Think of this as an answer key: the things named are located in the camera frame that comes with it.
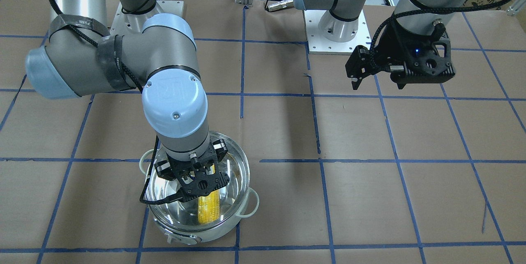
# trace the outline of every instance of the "yellow corn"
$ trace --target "yellow corn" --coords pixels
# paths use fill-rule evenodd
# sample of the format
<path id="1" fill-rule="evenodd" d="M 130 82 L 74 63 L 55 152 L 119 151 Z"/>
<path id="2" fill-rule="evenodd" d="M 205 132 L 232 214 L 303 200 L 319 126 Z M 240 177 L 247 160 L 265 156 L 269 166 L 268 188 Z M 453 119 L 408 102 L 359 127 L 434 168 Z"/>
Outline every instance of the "yellow corn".
<path id="1" fill-rule="evenodd" d="M 210 195 L 199 197 L 197 203 L 197 220 L 199 224 L 213 222 L 219 218 L 219 190 L 212 191 Z"/>

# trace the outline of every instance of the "blue tape line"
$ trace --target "blue tape line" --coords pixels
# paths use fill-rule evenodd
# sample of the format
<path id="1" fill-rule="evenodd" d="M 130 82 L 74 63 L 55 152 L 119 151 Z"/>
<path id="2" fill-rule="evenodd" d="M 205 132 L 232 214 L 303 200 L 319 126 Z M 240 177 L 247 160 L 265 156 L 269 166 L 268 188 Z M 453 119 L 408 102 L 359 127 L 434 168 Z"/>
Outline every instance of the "blue tape line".
<path id="1" fill-rule="evenodd" d="M 486 52 L 526 52 L 526 50 L 511 50 L 511 49 L 483 49 Z"/>
<path id="2" fill-rule="evenodd" d="M 18 88 L 15 97 L 11 101 L 11 104 L 9 104 L 9 108 L 7 108 L 7 111 L 5 112 L 4 118 L 2 118 L 2 122 L 0 122 L 0 131 L 2 131 L 2 128 L 4 128 L 5 122 L 7 121 L 7 118 L 9 117 L 9 114 L 11 114 L 11 111 L 13 110 L 13 107 L 15 106 L 16 99 L 18 98 L 18 95 L 20 94 L 20 90 L 22 89 L 22 86 L 24 85 L 24 82 L 26 82 L 26 78 L 28 76 L 24 75 L 22 78 L 22 83 L 20 84 L 20 87 Z"/>
<path id="3" fill-rule="evenodd" d="M 501 241 L 478 241 L 478 242 L 432 242 L 423 244 L 426 248 L 439 247 L 483 247 L 488 245 L 502 245 Z"/>
<path id="4" fill-rule="evenodd" d="M 337 250 L 353 250 L 353 249 L 405 249 L 405 248 L 417 248 L 416 243 L 389 243 L 386 245 L 335 245 L 334 248 Z"/>
<path id="5" fill-rule="evenodd" d="M 73 158 L 73 162 L 135 162 L 139 159 L 117 159 L 117 158 Z"/>
<path id="6" fill-rule="evenodd" d="M 387 126 L 387 132 L 389 133 L 389 139 L 391 140 L 391 147 L 394 154 L 394 159 L 398 168 L 398 174 L 400 175 L 400 181 L 402 182 L 402 187 L 404 188 L 404 194 L 406 195 L 407 206 L 409 207 L 409 213 L 411 214 L 411 221 L 413 221 L 413 227 L 415 229 L 415 235 L 417 237 L 418 250 L 420 252 L 420 258 L 422 259 L 422 264 L 426 264 L 426 256 L 424 255 L 422 240 L 420 239 L 420 232 L 418 230 L 417 219 L 415 212 L 413 211 L 413 204 L 411 203 L 411 198 L 409 197 L 409 191 L 407 190 L 406 180 L 404 178 L 404 173 L 402 172 L 402 166 L 400 165 L 400 160 L 398 159 L 398 153 L 396 151 L 395 139 L 391 131 L 391 125 L 389 123 L 389 118 L 387 117 L 387 110 L 385 109 L 385 103 L 383 101 L 382 91 L 380 89 L 380 82 L 378 77 L 374 76 L 374 81 L 376 82 L 376 89 L 378 90 L 378 96 L 380 97 L 380 104 L 382 105 L 383 116 L 385 116 L 385 125 Z"/>
<path id="7" fill-rule="evenodd" d="M 235 264 L 239 264 L 239 239 L 240 239 L 240 228 L 241 228 L 241 221 L 235 225 L 235 253 L 234 253 L 234 260 L 233 262 Z"/>
<path id="8" fill-rule="evenodd" d="M 296 44 L 306 45 L 305 41 L 261 41 L 261 40 L 245 40 L 247 43 L 265 43 L 265 44 Z"/>
<path id="9" fill-rule="evenodd" d="M 206 95 L 234 95 L 239 96 L 241 93 L 234 93 L 234 92 L 207 92 Z"/>
<path id="10" fill-rule="evenodd" d="M 312 77 L 309 78 L 309 88 L 310 88 L 310 102 L 312 104 L 312 116 L 314 117 L 314 134 L 316 135 L 316 148 L 318 149 L 318 154 L 321 154 L 321 145 L 320 145 L 320 133 L 318 130 L 318 116 L 316 114 L 316 103 L 314 99 L 314 88 L 312 86 Z"/>
<path id="11" fill-rule="evenodd" d="M 471 24 L 469 23 L 468 21 L 468 18 L 466 17 L 465 13 L 462 13 L 462 16 L 464 16 L 464 20 L 466 20 L 466 23 L 468 24 L 468 27 L 469 29 L 471 30 L 471 33 L 473 34 L 473 37 L 475 37 L 475 40 L 477 41 L 477 44 L 479 44 L 479 47 L 480 49 L 482 50 L 482 54 L 484 54 L 484 57 L 486 58 L 486 61 L 488 62 L 488 64 L 490 65 L 490 69 L 491 71 L 493 72 L 494 76 L 495 76 L 495 79 L 496 81 L 498 82 L 498 86 L 500 86 L 500 88 L 502 89 L 502 92 L 504 93 L 506 99 L 508 99 L 508 103 L 510 104 L 511 106 L 511 110 L 513 110 L 513 113 L 515 114 L 515 117 L 517 118 L 517 120 L 519 120 L 519 123 L 522 127 L 522 130 L 526 133 L 526 127 L 524 127 L 524 123 L 522 122 L 519 114 L 517 113 L 517 110 L 515 110 L 515 107 L 513 106 L 513 103 L 511 101 L 509 101 L 509 96 L 508 96 L 508 93 L 506 92 L 504 86 L 502 85 L 502 82 L 500 81 L 500 79 L 498 78 L 497 74 L 496 74 L 496 71 L 493 67 L 493 65 L 491 64 L 490 62 L 490 58 L 488 57 L 488 54 L 486 54 L 484 48 L 482 47 L 482 44 L 480 43 L 479 41 L 479 38 L 477 37 L 477 35 L 475 34 L 475 31 L 473 30 L 473 28 L 471 27 Z"/>
<path id="12" fill-rule="evenodd" d="M 395 159 L 261 159 L 261 163 L 313 163 L 322 161 L 323 163 L 395 163 Z M 400 163 L 526 163 L 526 160 L 444 160 L 444 159 L 398 159 Z"/>
<path id="13" fill-rule="evenodd" d="M 135 258 L 135 264 L 140 264 L 141 255 L 143 251 L 144 235 L 146 234 L 146 225 L 148 223 L 148 206 L 144 209 L 143 227 L 141 228 L 141 237 L 139 238 L 139 248 L 137 249 L 137 257 Z"/>
<path id="14" fill-rule="evenodd" d="M 50 158 L 50 157 L 0 157 L 0 161 L 38 161 L 38 162 L 132 162 L 138 163 L 139 159 L 102 159 L 102 158 Z M 261 163 L 396 163 L 395 159 L 261 159 Z M 526 160 L 445 160 L 445 159 L 398 159 L 400 163 L 501 163 L 501 164 L 526 164 Z"/>
<path id="15" fill-rule="evenodd" d="M 215 41 L 215 42 L 242 42 L 240 39 L 209 39 L 209 38 L 195 38 L 195 41 Z"/>
<path id="16" fill-rule="evenodd" d="M 68 162 L 71 158 L 0 157 L 0 161 Z"/>
<path id="17" fill-rule="evenodd" d="M 442 93 L 444 94 L 444 97 L 448 97 L 447 96 L 447 93 L 445 91 L 445 88 L 442 84 L 440 84 L 440 88 L 442 88 Z M 459 125 L 459 122 L 457 120 L 457 116 L 455 115 L 455 112 L 453 111 L 453 106 L 451 105 L 451 101 L 449 99 L 446 99 L 445 100 L 446 103 L 448 104 L 448 107 L 449 107 L 449 111 L 451 112 L 451 116 L 453 117 L 453 121 L 455 122 L 455 126 L 457 127 L 457 131 L 460 135 L 460 140 L 462 140 L 462 145 L 464 145 L 464 149 L 466 150 L 466 154 L 468 155 L 468 158 L 470 161 L 472 161 L 472 157 L 471 157 L 471 153 L 469 151 L 469 148 L 468 148 L 468 144 L 466 143 L 466 139 L 464 138 L 464 134 L 462 133 L 462 130 L 460 129 L 460 125 Z M 475 167 L 475 163 L 474 162 L 470 162 L 471 163 L 471 168 L 473 169 L 473 172 L 475 173 L 475 177 L 477 178 L 477 183 L 479 183 L 479 187 L 480 187 L 480 191 L 482 192 L 482 195 L 484 196 L 484 200 L 488 206 L 488 210 L 490 212 L 490 215 L 491 215 L 491 218 L 495 224 L 495 228 L 497 230 L 497 233 L 498 233 L 498 237 L 500 238 L 501 242 L 505 242 L 504 240 L 504 236 L 502 236 L 502 231 L 500 229 L 500 227 L 498 226 L 498 222 L 496 220 L 496 217 L 495 217 L 495 214 L 493 212 L 493 209 L 491 207 L 491 204 L 488 200 L 488 195 L 486 195 L 486 191 L 484 190 L 484 186 L 482 185 L 482 181 L 479 177 L 479 173 L 477 172 L 477 168 Z M 513 260 L 511 259 L 511 255 L 510 255 L 510 252 L 508 250 L 508 247 L 506 246 L 506 244 L 503 244 L 504 246 L 504 249 L 505 249 L 505 252 L 506 252 L 506 255 L 508 257 L 508 260 L 510 262 L 510 264 L 513 264 Z"/>
<path id="18" fill-rule="evenodd" d="M 0 88 L 0 92 L 17 92 L 16 88 Z M 36 92 L 34 89 L 21 89 L 20 92 Z M 106 93 L 122 93 L 122 94 L 141 94 L 139 91 L 109 91 Z M 207 95 L 225 95 L 238 97 L 242 95 L 239 92 L 207 92 Z M 305 93 L 243 93 L 245 97 L 310 97 L 310 94 Z M 378 99 L 377 95 L 367 94 L 314 94 L 314 97 L 357 97 L 366 99 Z M 445 97 L 419 97 L 414 95 L 383 95 L 384 99 L 419 99 L 419 100 L 445 100 Z M 505 97 L 448 97 L 450 100 L 458 101 L 513 101 L 526 102 L 526 99 Z"/>
<path id="19" fill-rule="evenodd" d="M 334 253 L 334 240 L 332 239 L 332 224 L 330 219 L 330 209 L 329 209 L 329 195 L 327 194 L 327 181 L 325 179 L 325 168 L 323 167 L 323 162 L 320 163 L 320 174 L 321 174 L 321 187 L 323 188 L 323 202 L 325 203 L 325 217 L 327 218 L 327 232 L 329 236 L 329 249 L 330 249 L 330 258 L 332 264 L 336 264 L 336 255 Z"/>
<path id="20" fill-rule="evenodd" d="M 88 107 L 86 108 L 86 113 L 84 114 L 81 127 L 78 131 L 77 139 L 75 140 L 75 145 L 73 146 L 73 151 L 71 152 L 71 159 L 75 157 L 75 153 L 77 152 L 78 144 L 81 141 L 81 136 L 84 131 L 84 127 L 86 126 L 86 121 L 88 120 L 88 114 L 90 114 L 94 97 L 95 95 L 93 94 L 90 98 L 90 102 L 88 103 Z M 51 219 L 49 220 L 49 225 L 47 226 L 46 235 L 44 237 L 44 241 L 42 242 L 41 251 L 38 254 L 38 259 L 36 262 L 37 264 L 40 264 L 42 262 L 42 257 L 47 246 L 47 241 L 49 240 L 49 235 L 51 234 L 51 229 L 53 228 L 53 223 L 55 222 L 55 218 L 57 216 L 58 207 L 60 206 L 60 201 L 62 200 L 62 195 L 64 194 L 64 188 L 66 187 L 66 181 L 69 176 L 69 172 L 71 171 L 72 164 L 73 161 L 70 161 L 68 163 L 66 172 L 64 173 L 64 178 L 62 179 L 62 184 L 60 185 L 60 191 L 58 191 L 57 202 L 55 202 L 55 207 L 53 208 L 53 213 L 51 214 Z"/>
<path id="21" fill-rule="evenodd" d="M 242 28 L 242 45 L 241 45 L 241 97 L 240 97 L 240 106 L 239 106 L 239 118 L 243 119 L 245 113 L 245 35 L 246 35 L 246 10 L 248 6 L 243 6 L 243 28 Z"/>
<path id="22" fill-rule="evenodd" d="M 287 251 L 287 250 L 327 250 L 329 245 L 282 245 L 282 246 L 255 246 L 239 249 L 240 251 Z"/>
<path id="23" fill-rule="evenodd" d="M 304 93 L 244 93 L 245 97 L 310 97 Z"/>
<path id="24" fill-rule="evenodd" d="M 141 94 L 138 90 L 108 91 L 106 93 Z"/>
<path id="25" fill-rule="evenodd" d="M 526 241 L 470 241 L 470 242 L 430 242 L 422 243 L 425 248 L 435 247 L 479 247 L 479 246 L 502 246 L 526 245 Z M 372 244 L 372 245 L 334 245 L 335 250 L 349 250 L 349 249 L 404 249 L 417 248 L 416 243 L 387 243 L 387 244 Z M 252 247 L 239 248 L 240 251 L 276 251 L 276 250 L 327 250 L 329 245 L 258 245 Z M 0 253 L 38 253 L 41 249 L 0 249 Z M 235 251 L 235 247 L 158 247 L 158 248 L 143 248 L 142 252 L 218 252 L 218 251 Z M 138 248 L 47 248 L 45 253 L 78 253 L 78 252 L 137 252 Z"/>
<path id="26" fill-rule="evenodd" d="M 46 40 L 47 40 L 48 37 L 49 37 L 49 30 L 46 32 L 46 34 L 42 38 L 42 42 L 40 43 L 40 47 L 44 46 L 44 44 L 46 43 Z"/>
<path id="27" fill-rule="evenodd" d="M 31 38 L 31 39 L 42 39 L 44 36 L 31 36 L 31 35 L 0 35 L 0 38 Z"/>
<path id="28" fill-rule="evenodd" d="M 0 88 L 0 91 L 5 91 L 5 92 L 18 92 L 17 89 L 15 88 Z M 34 89 L 26 89 L 26 88 L 23 88 L 20 90 L 20 92 L 36 92 L 36 90 Z"/>
<path id="29" fill-rule="evenodd" d="M 0 249 L 0 253 L 38 253 L 40 249 Z"/>
<path id="30" fill-rule="evenodd" d="M 307 56 L 307 70 L 310 71 L 309 45 L 305 44 L 305 55 Z"/>

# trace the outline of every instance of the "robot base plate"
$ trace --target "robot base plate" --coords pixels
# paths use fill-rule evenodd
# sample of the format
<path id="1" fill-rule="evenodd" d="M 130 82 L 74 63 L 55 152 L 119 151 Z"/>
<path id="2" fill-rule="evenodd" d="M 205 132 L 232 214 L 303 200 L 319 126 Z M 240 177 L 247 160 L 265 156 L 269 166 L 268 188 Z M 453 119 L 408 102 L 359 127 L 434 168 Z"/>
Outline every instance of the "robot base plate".
<path id="1" fill-rule="evenodd" d="M 326 10 L 306 10 L 305 16 L 305 30 L 307 32 L 307 40 L 309 41 L 309 52 L 312 54 L 351 54 L 357 45 L 364 45 L 369 48 L 371 44 L 371 37 L 369 36 L 369 28 L 365 21 L 363 11 L 358 17 L 359 26 L 354 39 L 348 42 L 334 42 L 321 34 L 318 28 L 318 23 Z"/>
<path id="2" fill-rule="evenodd" d="M 183 9 L 185 6 L 185 3 L 182 0 L 158 0 L 157 3 L 164 11 L 164 13 L 172 13 L 182 17 Z M 122 4 L 119 3 L 109 33 L 112 36 L 117 34 L 126 35 L 131 33 L 137 33 L 137 31 L 133 30 L 132 27 L 129 26 L 129 24 L 130 23 L 128 22 L 128 18 L 124 13 L 122 13 Z"/>

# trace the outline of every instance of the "black tape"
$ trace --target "black tape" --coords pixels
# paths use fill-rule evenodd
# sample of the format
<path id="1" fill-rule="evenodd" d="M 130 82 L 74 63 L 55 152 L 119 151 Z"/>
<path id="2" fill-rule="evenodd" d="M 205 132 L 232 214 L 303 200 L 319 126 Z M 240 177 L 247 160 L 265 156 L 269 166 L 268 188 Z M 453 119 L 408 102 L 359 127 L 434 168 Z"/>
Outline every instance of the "black tape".
<path id="1" fill-rule="evenodd" d="M 102 39 L 102 41 L 98 43 L 97 60 L 99 62 L 97 65 L 114 90 L 122 91 L 131 88 L 124 79 L 124 72 L 120 65 L 116 67 L 114 38 Z"/>
<path id="2" fill-rule="evenodd" d="M 114 57 L 115 57 L 115 67 L 117 67 L 117 70 L 119 71 L 119 74 L 124 81 L 124 84 L 126 84 L 127 88 L 130 89 L 133 88 L 132 86 L 129 86 L 126 82 L 126 74 L 124 73 L 124 70 L 122 69 L 122 38 L 124 36 L 116 35 L 115 36 L 115 43 L 114 43 Z"/>
<path id="3" fill-rule="evenodd" d="M 69 25 L 75 26 L 76 28 L 85 28 L 101 37 L 109 36 L 108 28 L 97 20 L 80 15 L 60 14 L 55 17 L 53 22 L 49 25 L 49 33 L 51 33 L 49 38 L 51 39 L 51 36 L 54 33 Z"/>

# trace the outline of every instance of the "pot handle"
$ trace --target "pot handle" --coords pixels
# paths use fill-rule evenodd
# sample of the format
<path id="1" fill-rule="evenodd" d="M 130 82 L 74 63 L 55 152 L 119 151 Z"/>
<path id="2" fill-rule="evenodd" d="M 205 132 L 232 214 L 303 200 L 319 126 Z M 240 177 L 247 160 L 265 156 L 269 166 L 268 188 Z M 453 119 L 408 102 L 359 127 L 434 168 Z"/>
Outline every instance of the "pot handle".
<path id="1" fill-rule="evenodd" d="M 254 195 L 254 197 L 256 197 L 256 206 L 254 207 L 254 210 L 252 210 L 252 212 L 250 212 L 250 213 L 248 213 L 246 215 L 241 215 L 240 211 L 238 211 L 235 214 L 238 218 L 246 219 L 246 218 L 252 217 L 252 215 L 254 215 L 256 213 L 256 211 L 258 210 L 258 208 L 259 208 L 259 195 L 258 195 L 258 193 L 254 189 L 252 189 L 251 187 L 248 187 L 247 196 L 246 196 L 245 200 L 243 201 L 243 203 L 242 203 L 242 205 L 240 206 L 239 209 L 242 210 L 243 208 L 245 208 L 245 206 L 248 203 L 248 198 L 250 197 L 250 193 L 252 193 Z"/>

